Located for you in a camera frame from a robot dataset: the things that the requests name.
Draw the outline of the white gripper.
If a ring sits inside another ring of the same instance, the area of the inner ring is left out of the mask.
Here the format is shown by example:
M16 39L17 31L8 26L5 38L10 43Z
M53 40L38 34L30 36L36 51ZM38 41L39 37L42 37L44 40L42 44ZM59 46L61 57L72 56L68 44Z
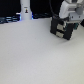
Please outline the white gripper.
M69 22L80 22L84 19L84 0L64 0L60 7L59 17Z

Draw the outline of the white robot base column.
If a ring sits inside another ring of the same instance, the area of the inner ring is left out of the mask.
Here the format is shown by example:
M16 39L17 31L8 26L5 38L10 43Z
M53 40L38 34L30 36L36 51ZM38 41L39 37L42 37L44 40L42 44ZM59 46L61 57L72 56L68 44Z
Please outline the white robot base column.
M30 20L32 18L32 12L30 9L30 0L20 0L21 2L21 19Z

